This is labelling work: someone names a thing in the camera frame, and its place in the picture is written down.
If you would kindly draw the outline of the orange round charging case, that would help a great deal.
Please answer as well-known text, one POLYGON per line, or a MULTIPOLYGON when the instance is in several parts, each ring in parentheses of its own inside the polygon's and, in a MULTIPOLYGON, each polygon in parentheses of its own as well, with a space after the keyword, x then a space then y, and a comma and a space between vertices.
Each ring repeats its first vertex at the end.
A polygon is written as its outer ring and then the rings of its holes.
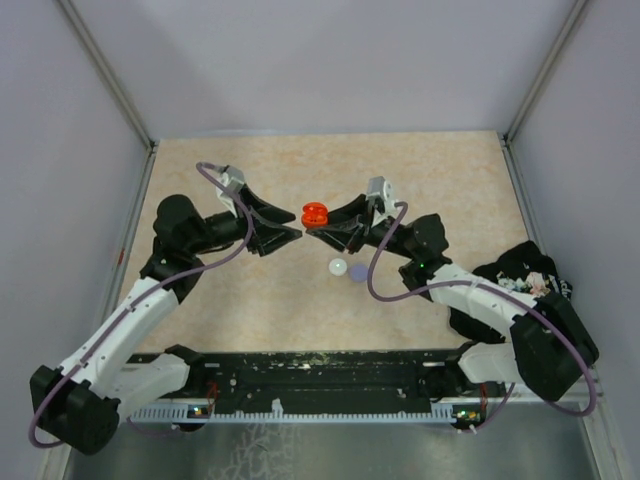
POLYGON ((319 228, 329 223, 328 208, 320 202, 309 202, 302 207, 301 223, 307 228, 319 228))

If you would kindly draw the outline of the purple round charging case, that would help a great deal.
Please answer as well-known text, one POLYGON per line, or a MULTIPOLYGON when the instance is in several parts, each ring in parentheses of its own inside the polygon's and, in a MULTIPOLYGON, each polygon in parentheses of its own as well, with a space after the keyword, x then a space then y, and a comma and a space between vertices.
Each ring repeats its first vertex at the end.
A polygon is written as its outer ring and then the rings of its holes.
POLYGON ((364 283, 367 281, 369 267, 362 263, 352 265, 348 270, 349 278, 355 283, 364 283))

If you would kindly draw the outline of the white round charging case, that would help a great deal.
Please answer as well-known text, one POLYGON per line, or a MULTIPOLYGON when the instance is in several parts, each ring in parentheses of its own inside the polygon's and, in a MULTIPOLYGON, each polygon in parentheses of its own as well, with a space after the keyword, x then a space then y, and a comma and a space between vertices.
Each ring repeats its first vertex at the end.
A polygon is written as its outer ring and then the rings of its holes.
POLYGON ((342 277, 348 274, 349 265, 345 259, 335 258, 329 262, 328 270, 331 275, 336 277, 342 277))

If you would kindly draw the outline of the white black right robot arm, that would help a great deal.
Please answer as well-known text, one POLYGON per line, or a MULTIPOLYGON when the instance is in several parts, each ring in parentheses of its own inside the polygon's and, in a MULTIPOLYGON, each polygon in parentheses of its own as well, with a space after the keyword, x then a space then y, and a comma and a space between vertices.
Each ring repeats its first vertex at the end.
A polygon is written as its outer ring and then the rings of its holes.
POLYGON ((523 384, 547 402, 560 400, 579 380, 589 380, 599 350, 570 301, 549 291, 514 291, 473 274, 445 256, 449 244, 437 214, 410 223, 404 202, 393 208, 364 195, 330 211, 312 202, 302 209, 309 235, 330 247, 356 253, 364 246, 374 256, 389 252, 407 259, 399 269, 409 295, 462 313, 496 331, 501 340, 474 340, 446 372, 448 387, 470 395, 481 383, 523 384))

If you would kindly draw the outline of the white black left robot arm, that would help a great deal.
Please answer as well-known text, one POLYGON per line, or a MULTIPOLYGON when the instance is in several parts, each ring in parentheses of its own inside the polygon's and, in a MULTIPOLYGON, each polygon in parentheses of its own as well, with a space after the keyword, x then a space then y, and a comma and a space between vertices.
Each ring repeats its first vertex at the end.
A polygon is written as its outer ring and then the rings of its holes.
POLYGON ((29 381, 34 414, 30 443, 69 445, 85 455, 103 449, 118 427, 159 399, 181 391, 194 397, 208 384, 201 354, 181 345, 151 363, 125 365, 135 347, 191 293, 202 274, 242 250, 269 255, 299 239, 295 214, 257 197, 245 184, 220 185, 230 205, 202 217, 185 195, 160 202, 152 254, 139 279, 103 325, 58 367, 40 366, 29 381))

